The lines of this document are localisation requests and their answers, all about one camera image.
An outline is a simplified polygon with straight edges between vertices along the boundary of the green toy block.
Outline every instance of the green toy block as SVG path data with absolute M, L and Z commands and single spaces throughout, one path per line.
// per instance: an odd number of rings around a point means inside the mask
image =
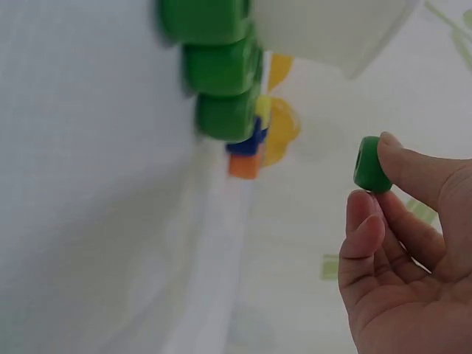
M 367 136 L 362 139 L 355 163 L 354 182 L 365 190 L 385 193 L 392 188 L 392 182 L 385 176 L 378 160 L 379 141 L 380 138 L 377 136 Z
M 185 44 L 240 41 L 250 25 L 251 0 L 157 0 L 167 34 Z
M 259 48 L 254 28 L 235 44 L 184 47 L 184 68 L 190 88 L 212 96 L 235 96 L 254 84 Z
M 255 106 L 260 84 L 243 94 L 216 97 L 202 94 L 197 103 L 197 126 L 201 133 L 225 142 L 243 142 L 254 130 Z

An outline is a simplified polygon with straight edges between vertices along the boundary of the plastic toy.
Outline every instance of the plastic toy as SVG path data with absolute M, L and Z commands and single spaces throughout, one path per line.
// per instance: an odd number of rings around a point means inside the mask
M 261 145 L 255 156 L 231 155 L 229 157 L 229 174 L 241 179 L 256 179 L 259 176 L 263 154 L 264 149 Z
M 271 124 L 272 99 L 266 94 L 261 94 L 256 102 L 256 116 L 261 118 L 261 129 L 265 130 Z
M 233 155 L 239 156 L 254 156 L 257 154 L 259 150 L 259 144 L 261 142 L 261 119 L 259 117 L 256 118 L 256 122 L 254 124 L 254 132 L 252 136 L 245 140 L 244 142 L 240 142 L 238 144 L 228 144 L 226 146 L 226 151 Z
M 190 87 L 201 94 L 234 96 L 254 83 L 260 56 L 254 28 L 235 44 L 184 47 L 184 68 Z
M 301 131 L 299 117 L 290 105 L 280 99 L 272 98 L 271 127 L 265 143 L 263 165 L 271 166 L 280 162 L 287 153 L 288 146 Z
M 172 39 L 219 46 L 246 36 L 251 0 L 160 0 L 159 12 Z
M 197 126 L 201 133 L 225 142 L 243 142 L 254 131 L 254 112 L 260 85 L 231 97 L 200 95 Z
M 287 55 L 273 54 L 271 63 L 271 75 L 268 80 L 267 91 L 275 89 L 285 80 L 292 69 L 294 59 Z
M 392 182 L 385 176 L 381 163 L 378 161 L 379 140 L 377 136 L 362 139 L 355 162 L 354 182 L 362 189 L 374 193 L 385 193 L 392 188 Z

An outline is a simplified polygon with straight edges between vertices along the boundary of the yellow plastic piece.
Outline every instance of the yellow plastic piece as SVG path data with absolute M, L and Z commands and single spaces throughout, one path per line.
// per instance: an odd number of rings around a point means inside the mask
M 273 54 L 271 73 L 268 80 L 268 92 L 285 80 L 292 69 L 294 58 L 287 55 Z
M 262 130 L 268 128 L 271 123 L 271 97 L 261 94 L 256 103 L 256 116 L 262 120 Z
M 272 98 L 272 121 L 265 144 L 263 166 L 271 166 L 282 160 L 288 146 L 302 129 L 300 119 L 290 105 L 280 99 Z
M 229 157 L 229 174 L 241 179 L 257 179 L 262 167 L 263 154 L 264 149 L 260 147 L 256 156 L 231 155 Z

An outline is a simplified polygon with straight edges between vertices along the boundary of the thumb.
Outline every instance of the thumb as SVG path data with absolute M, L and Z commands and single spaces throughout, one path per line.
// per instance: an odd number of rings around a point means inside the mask
M 390 181 L 440 214 L 456 279 L 472 273 L 472 162 L 438 159 L 404 149 L 383 133 L 378 158 Z
M 407 150 L 390 133 L 381 135 L 378 158 L 393 184 L 436 211 L 458 182 L 472 178 L 470 161 L 438 159 Z

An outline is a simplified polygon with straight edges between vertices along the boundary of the fingernail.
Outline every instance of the fingernail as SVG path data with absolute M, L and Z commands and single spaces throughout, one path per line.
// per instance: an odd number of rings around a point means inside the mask
M 381 134 L 381 141 L 385 145 L 388 145 L 392 148 L 402 148 L 403 147 L 403 145 L 398 141 L 398 139 L 395 138 L 395 136 L 393 134 L 389 133 L 388 131 L 384 131 Z

